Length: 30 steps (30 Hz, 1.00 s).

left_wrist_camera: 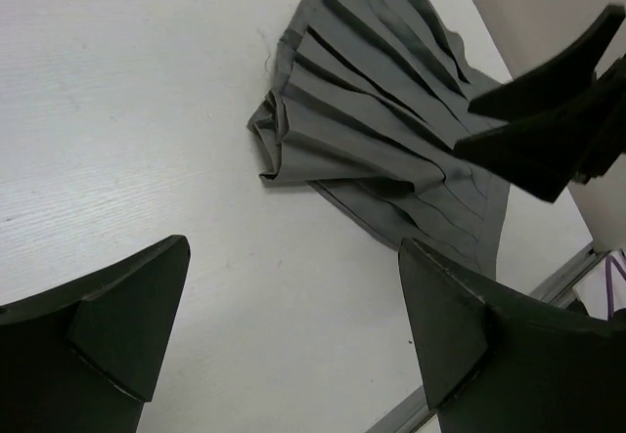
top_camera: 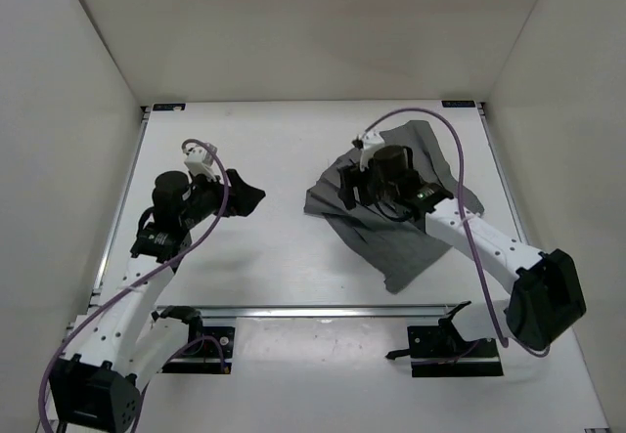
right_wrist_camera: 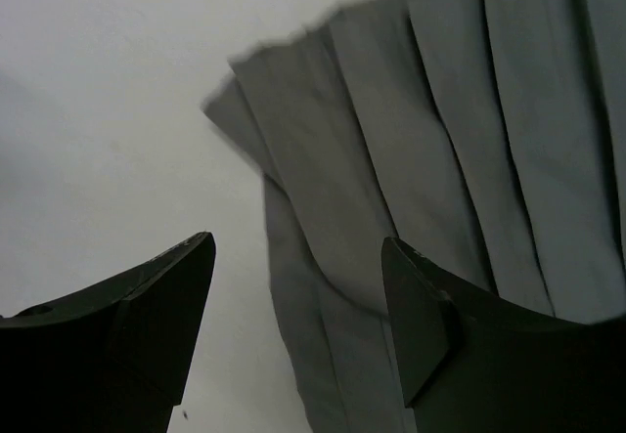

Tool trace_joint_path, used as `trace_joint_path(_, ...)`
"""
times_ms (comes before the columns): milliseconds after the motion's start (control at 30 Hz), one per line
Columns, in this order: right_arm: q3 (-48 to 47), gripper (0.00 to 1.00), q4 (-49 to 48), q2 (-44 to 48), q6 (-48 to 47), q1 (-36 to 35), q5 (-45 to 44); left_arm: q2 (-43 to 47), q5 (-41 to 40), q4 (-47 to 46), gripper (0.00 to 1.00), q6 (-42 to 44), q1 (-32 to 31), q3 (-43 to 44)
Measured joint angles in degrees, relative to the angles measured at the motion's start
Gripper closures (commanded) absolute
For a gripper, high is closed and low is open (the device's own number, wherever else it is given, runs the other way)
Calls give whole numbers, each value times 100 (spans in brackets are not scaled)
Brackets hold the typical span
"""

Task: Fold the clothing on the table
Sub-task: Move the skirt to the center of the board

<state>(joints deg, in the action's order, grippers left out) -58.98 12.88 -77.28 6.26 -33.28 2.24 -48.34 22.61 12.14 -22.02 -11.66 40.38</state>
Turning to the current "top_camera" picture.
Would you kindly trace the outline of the grey pleated skirt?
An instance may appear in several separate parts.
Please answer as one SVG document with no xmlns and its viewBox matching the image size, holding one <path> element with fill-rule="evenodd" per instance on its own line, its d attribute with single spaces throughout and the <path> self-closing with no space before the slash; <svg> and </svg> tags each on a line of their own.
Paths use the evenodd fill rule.
<svg viewBox="0 0 626 433">
<path fill-rule="evenodd" d="M 427 121 L 410 120 L 380 135 L 389 145 L 412 150 L 414 167 L 424 180 L 437 183 L 452 194 L 457 192 L 458 182 Z M 338 170 L 357 164 L 359 159 L 360 152 L 355 148 L 339 156 L 306 191 L 303 210 L 325 218 L 351 250 L 383 274 L 386 290 L 397 294 L 441 258 L 450 246 L 428 236 L 422 222 L 395 223 L 373 206 L 357 204 L 352 210 L 346 209 L 338 197 Z"/>
</svg>

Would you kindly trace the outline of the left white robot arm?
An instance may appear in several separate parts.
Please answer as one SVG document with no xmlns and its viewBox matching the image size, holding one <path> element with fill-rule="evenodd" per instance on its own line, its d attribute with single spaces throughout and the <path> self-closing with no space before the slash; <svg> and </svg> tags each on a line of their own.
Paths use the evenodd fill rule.
<svg viewBox="0 0 626 433">
<path fill-rule="evenodd" d="M 48 382 L 60 422 L 104 432 L 132 432 L 152 377 L 173 357 L 209 341 L 201 312 L 156 302 L 195 246 L 204 219 L 246 217 L 266 197 L 234 169 L 227 180 L 167 171 L 156 177 L 152 205 L 141 215 L 123 275 L 69 337 Z"/>
</svg>

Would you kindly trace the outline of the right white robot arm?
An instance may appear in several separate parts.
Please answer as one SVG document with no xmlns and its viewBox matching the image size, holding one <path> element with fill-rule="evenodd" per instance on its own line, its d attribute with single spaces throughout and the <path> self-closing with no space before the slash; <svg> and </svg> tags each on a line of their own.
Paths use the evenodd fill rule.
<svg viewBox="0 0 626 433">
<path fill-rule="evenodd" d="M 347 209 L 390 206 L 390 221 L 418 225 L 472 260 L 480 276 L 492 276 L 509 295 L 485 300 L 482 311 L 496 334 L 542 353 L 586 313 L 572 257 L 545 252 L 500 232 L 437 183 L 425 182 L 408 147 L 354 141 L 359 160 L 339 169 L 338 196 Z"/>
</svg>

